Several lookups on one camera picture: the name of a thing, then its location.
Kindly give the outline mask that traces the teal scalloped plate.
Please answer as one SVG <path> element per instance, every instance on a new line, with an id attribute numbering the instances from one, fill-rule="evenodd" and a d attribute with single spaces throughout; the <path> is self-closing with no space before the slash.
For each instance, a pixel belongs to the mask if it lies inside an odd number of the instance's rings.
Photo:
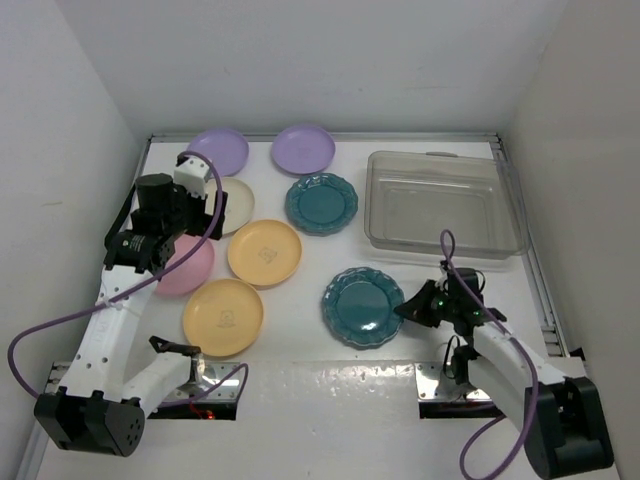
<path id="1" fill-rule="evenodd" d="M 308 235 L 329 236 L 354 219 L 359 197 L 346 179 L 332 174 L 308 175 L 297 180 L 285 196 L 288 220 Z"/>
<path id="2" fill-rule="evenodd" d="M 358 349 L 378 348 L 400 331 L 403 318 L 394 309 L 404 292 L 386 273 L 369 267 L 349 268 L 325 288 L 321 311 L 331 333 Z"/>

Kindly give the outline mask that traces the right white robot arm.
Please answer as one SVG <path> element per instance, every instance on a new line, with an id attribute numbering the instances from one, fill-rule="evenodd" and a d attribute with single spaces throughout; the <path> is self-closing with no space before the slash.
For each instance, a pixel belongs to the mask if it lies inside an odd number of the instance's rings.
<path id="1" fill-rule="evenodd" d="M 485 305 L 479 271 L 445 264 L 443 273 L 394 311 L 428 328 L 452 325 L 464 342 L 446 361 L 444 374 L 464 389 L 489 396 L 518 429 L 515 447 L 539 478 L 612 467 L 614 452 L 596 385 L 552 365 L 521 342 L 506 317 Z"/>

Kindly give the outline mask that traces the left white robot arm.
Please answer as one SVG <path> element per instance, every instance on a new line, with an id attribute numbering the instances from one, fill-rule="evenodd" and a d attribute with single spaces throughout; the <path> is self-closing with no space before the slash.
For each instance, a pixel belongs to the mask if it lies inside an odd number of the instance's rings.
<path id="1" fill-rule="evenodd" d="M 61 450 L 127 457 L 138 447 L 146 419 L 165 398 L 197 378 L 198 347 L 153 337 L 150 365 L 126 379 L 125 370 L 157 274 L 185 234 L 218 238 L 222 216 L 206 212 L 207 173 L 139 177 L 105 238 L 98 311 L 53 393 L 38 396 L 34 414 Z"/>

